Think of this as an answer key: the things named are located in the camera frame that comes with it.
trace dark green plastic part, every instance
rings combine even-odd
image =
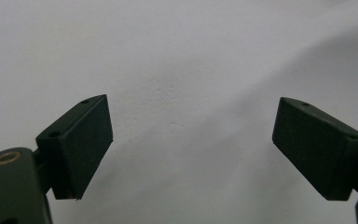
[[[272,140],[330,201],[347,201],[358,168],[358,131],[313,105],[281,98]]]
[[[81,199],[113,142],[106,95],[80,102],[36,137],[57,199]]]
[[[9,153],[19,153],[19,157],[0,164],[0,224],[51,223],[32,151],[15,147],[1,151],[0,158],[6,154],[10,159]]]

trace rectangular block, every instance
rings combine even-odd
[[[57,199],[81,199],[113,142],[106,95],[75,105],[36,137]]]
[[[281,98],[272,140],[325,199],[349,199],[358,131],[313,105]]]

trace white wall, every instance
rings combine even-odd
[[[0,1],[0,150],[108,95],[115,142],[59,223],[355,223],[273,146],[279,98],[358,129],[358,0]]]

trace screw hole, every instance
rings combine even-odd
[[[5,221],[1,222],[0,224],[18,224],[19,221],[16,218],[6,219]]]
[[[6,165],[8,163],[16,161],[20,155],[21,153],[18,151],[9,151],[7,153],[4,153],[0,155],[0,165]]]
[[[60,135],[61,133],[60,132],[54,132],[54,133],[50,133],[48,135],[48,137],[57,137],[58,135]]]
[[[350,134],[348,136],[350,139],[353,139],[353,140],[357,140],[358,139],[358,136],[354,135],[354,134]]]

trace white backdrop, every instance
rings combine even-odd
[[[358,0],[0,1],[0,150],[103,93],[115,142],[54,223],[355,223],[271,135],[281,96],[358,130]]]

